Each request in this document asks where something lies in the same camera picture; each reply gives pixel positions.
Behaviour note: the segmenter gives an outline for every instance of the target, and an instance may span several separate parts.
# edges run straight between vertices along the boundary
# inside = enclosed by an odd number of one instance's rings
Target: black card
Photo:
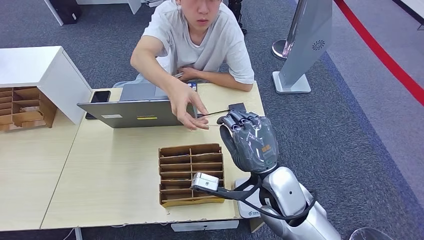
[[[231,111],[231,110],[236,110],[236,111],[239,111],[239,112],[246,112],[246,107],[245,107],[245,104],[244,103],[236,103],[236,104],[231,104],[231,105],[228,105],[228,109]]]

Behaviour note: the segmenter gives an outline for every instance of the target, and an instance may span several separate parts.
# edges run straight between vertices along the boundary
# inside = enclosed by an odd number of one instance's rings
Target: red line
[[[356,30],[359,36],[364,40],[372,52],[386,66],[401,84],[412,94],[412,96],[424,106],[424,89],[414,81],[414,79],[406,73],[399,64],[380,46],[374,37],[362,25],[359,19],[355,16],[352,10],[343,0],[334,0],[338,8]]]

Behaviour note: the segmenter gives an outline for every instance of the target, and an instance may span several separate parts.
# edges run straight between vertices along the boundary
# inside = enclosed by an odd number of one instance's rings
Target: black phone
[[[95,91],[91,99],[91,103],[106,103],[107,101],[109,101],[110,96],[111,91]],[[87,112],[85,114],[85,119],[92,120],[96,119],[96,117]]]

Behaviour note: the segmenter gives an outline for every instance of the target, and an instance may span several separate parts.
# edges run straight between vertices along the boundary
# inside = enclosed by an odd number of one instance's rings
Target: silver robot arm
[[[217,123],[234,164],[251,176],[236,189],[228,190],[213,184],[214,176],[199,172],[191,183],[193,190],[242,201],[260,212],[275,234],[286,240],[341,239],[317,202],[316,192],[309,192],[289,168],[278,166],[278,143],[268,118],[231,110]],[[250,185],[253,188],[245,191]],[[257,189],[261,208],[246,201]]]

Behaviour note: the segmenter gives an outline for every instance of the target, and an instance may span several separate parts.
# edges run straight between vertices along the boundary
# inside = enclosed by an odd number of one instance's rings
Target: man's right hand
[[[206,118],[194,118],[187,112],[187,104],[191,103],[197,108],[197,110],[203,115],[208,114],[208,110],[202,103],[199,94],[191,87],[175,78],[170,81],[170,85],[167,87],[166,93],[168,94],[171,102],[172,113],[178,118],[178,120],[191,130],[209,129],[208,120]]]

